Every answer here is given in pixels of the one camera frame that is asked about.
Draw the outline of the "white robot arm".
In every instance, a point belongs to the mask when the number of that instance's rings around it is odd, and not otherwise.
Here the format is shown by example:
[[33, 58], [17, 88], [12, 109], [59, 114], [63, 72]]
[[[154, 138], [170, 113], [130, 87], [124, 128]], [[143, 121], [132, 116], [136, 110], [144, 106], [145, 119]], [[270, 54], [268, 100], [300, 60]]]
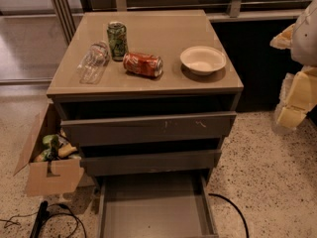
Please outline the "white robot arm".
[[291, 58], [303, 65], [300, 72], [283, 81], [276, 106], [276, 124], [295, 129], [317, 105], [317, 0], [269, 44], [280, 50], [290, 49]]

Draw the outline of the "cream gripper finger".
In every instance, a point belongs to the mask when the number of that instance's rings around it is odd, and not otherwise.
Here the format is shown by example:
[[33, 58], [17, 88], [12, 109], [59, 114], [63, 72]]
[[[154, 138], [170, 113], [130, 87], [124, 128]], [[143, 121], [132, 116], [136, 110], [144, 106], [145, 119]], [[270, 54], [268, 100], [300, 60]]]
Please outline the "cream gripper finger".
[[304, 66], [282, 82], [275, 110], [276, 124], [295, 129], [317, 105], [317, 67]]
[[280, 50], [290, 49], [293, 29], [294, 29], [294, 24], [288, 26], [277, 36], [273, 37], [269, 45], [273, 48], [280, 49]]

